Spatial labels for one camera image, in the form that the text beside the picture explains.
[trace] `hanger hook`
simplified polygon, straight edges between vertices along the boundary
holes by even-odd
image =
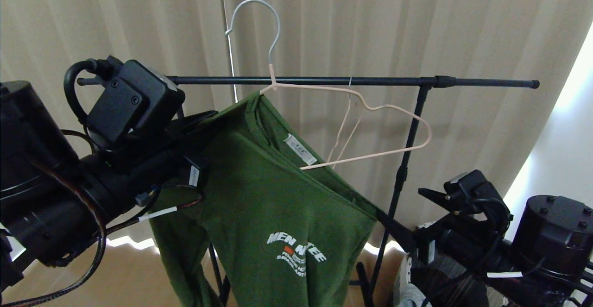
[[[229,27],[229,29],[224,33],[225,35],[229,35],[232,31],[233,31],[233,26],[235,24],[235,15],[237,15],[237,11],[239,11],[239,9],[248,3],[260,3],[265,5],[267,8],[269,8],[271,10],[272,13],[274,13],[274,16],[276,17],[276,37],[274,38],[274,41],[271,43],[270,46],[270,51],[267,53],[267,62],[268,64],[271,64],[271,52],[273,52],[274,47],[276,47],[276,43],[278,42],[278,38],[280,38],[280,16],[278,16],[278,12],[276,12],[276,10],[266,1],[263,0],[244,0],[243,2],[241,2],[239,5],[237,5],[237,7],[235,8],[235,11],[233,11],[233,17],[231,18],[231,26]]]

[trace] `floor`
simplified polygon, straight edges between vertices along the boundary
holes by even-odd
[[[25,279],[13,288],[7,288],[2,294],[3,303],[27,299],[41,294],[54,292],[78,280],[88,269],[95,256],[95,249],[90,248],[78,257],[69,267],[49,269],[41,263],[33,263],[25,271]],[[375,290],[374,300],[378,307],[386,306],[391,295],[393,281],[403,253],[390,250],[385,255]],[[363,250],[359,260],[371,269],[375,255]],[[216,288],[214,273],[208,253],[202,260],[206,278]],[[227,306],[237,305],[231,296]],[[122,244],[107,248],[97,272],[89,281],[77,290],[50,301],[46,307],[106,307],[106,306],[179,306],[179,302],[167,279],[160,256],[154,246]],[[344,307],[362,307],[360,288],[351,286]]]

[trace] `clothes hanger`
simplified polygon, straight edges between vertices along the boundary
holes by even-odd
[[[278,38],[280,37],[280,16],[278,16],[278,12],[276,12],[276,10],[269,3],[265,2],[264,0],[245,0],[245,1],[241,2],[239,5],[237,5],[237,7],[235,8],[235,11],[233,11],[233,17],[231,18],[231,25],[230,25],[229,29],[225,32],[225,35],[229,35],[233,31],[233,25],[235,23],[235,16],[237,15],[237,11],[239,11],[239,9],[241,7],[243,7],[244,5],[246,5],[248,3],[263,4],[268,9],[271,10],[271,12],[274,14],[274,16],[276,18],[276,37],[274,38],[274,41],[271,44],[270,49],[267,54],[268,66],[269,66],[269,70],[270,70],[271,85],[260,90],[260,94],[264,94],[271,89],[277,90],[278,88],[297,88],[297,89],[311,89],[311,90],[326,90],[326,91],[330,91],[330,92],[343,92],[343,93],[353,94],[354,96],[359,98],[360,102],[362,103],[362,106],[367,110],[377,111],[379,109],[384,109],[384,108],[395,109],[395,110],[401,111],[402,113],[405,113],[405,114],[411,116],[413,119],[417,119],[422,124],[424,124],[424,126],[426,126],[426,131],[427,131],[426,132],[427,133],[426,140],[424,141],[424,143],[422,143],[420,145],[405,147],[405,148],[397,149],[397,150],[383,151],[380,153],[372,153],[369,155],[362,155],[359,157],[350,157],[348,159],[341,159],[341,160],[336,160],[336,161],[332,161],[332,162],[318,163],[315,165],[301,167],[302,170],[320,168],[320,167],[325,167],[325,166],[330,166],[330,165],[337,165],[339,163],[358,161],[358,160],[362,160],[362,159],[370,159],[371,157],[381,157],[383,155],[389,155],[389,154],[395,154],[395,153],[402,153],[405,151],[417,150],[417,149],[421,149],[422,147],[426,146],[432,140],[432,129],[430,128],[430,125],[428,124],[428,122],[426,122],[424,119],[422,119],[422,117],[419,117],[419,116],[415,115],[414,113],[411,113],[411,112],[407,111],[406,109],[403,109],[396,105],[385,104],[385,105],[379,105],[377,107],[371,107],[366,103],[362,94],[360,94],[359,92],[356,92],[356,90],[351,90],[351,89],[346,89],[346,88],[334,88],[334,87],[329,87],[329,86],[293,85],[290,83],[277,82],[276,75],[274,73],[274,66],[271,62],[271,54],[274,50],[274,47],[276,46],[276,43],[278,42]],[[354,134],[354,130],[350,134],[348,141],[352,137],[352,134]]]

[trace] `hanger bar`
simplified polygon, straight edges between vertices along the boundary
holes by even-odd
[[[269,77],[179,77],[167,76],[177,85],[269,85]],[[295,85],[347,86],[350,77],[277,77],[279,83]],[[78,85],[98,85],[96,79],[78,79]],[[539,81],[515,81],[497,79],[458,79],[446,75],[419,78],[353,77],[352,86],[428,86],[447,88],[453,86],[517,87],[536,89]]]

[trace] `vertical blind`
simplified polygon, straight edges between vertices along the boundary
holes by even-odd
[[[1,0],[0,78],[31,81],[61,128],[81,130],[62,89],[74,62],[136,59],[166,75],[267,76],[273,16],[243,0]],[[276,76],[539,79],[540,89],[432,89],[424,118],[434,140],[411,154],[396,219],[407,226],[443,213],[417,195],[457,174],[482,170],[504,194],[553,107],[593,19],[593,0],[266,0],[282,21]],[[186,115],[224,109],[262,86],[184,85]],[[353,87],[370,105],[413,109],[417,88]],[[101,87],[77,88],[89,110]],[[335,144],[345,94],[279,89],[266,94],[322,157]],[[404,146],[409,118],[366,112],[356,100],[344,157]],[[417,144],[426,137],[421,126]],[[72,140],[78,153],[88,150]],[[344,163],[336,170],[387,210],[401,155]]]

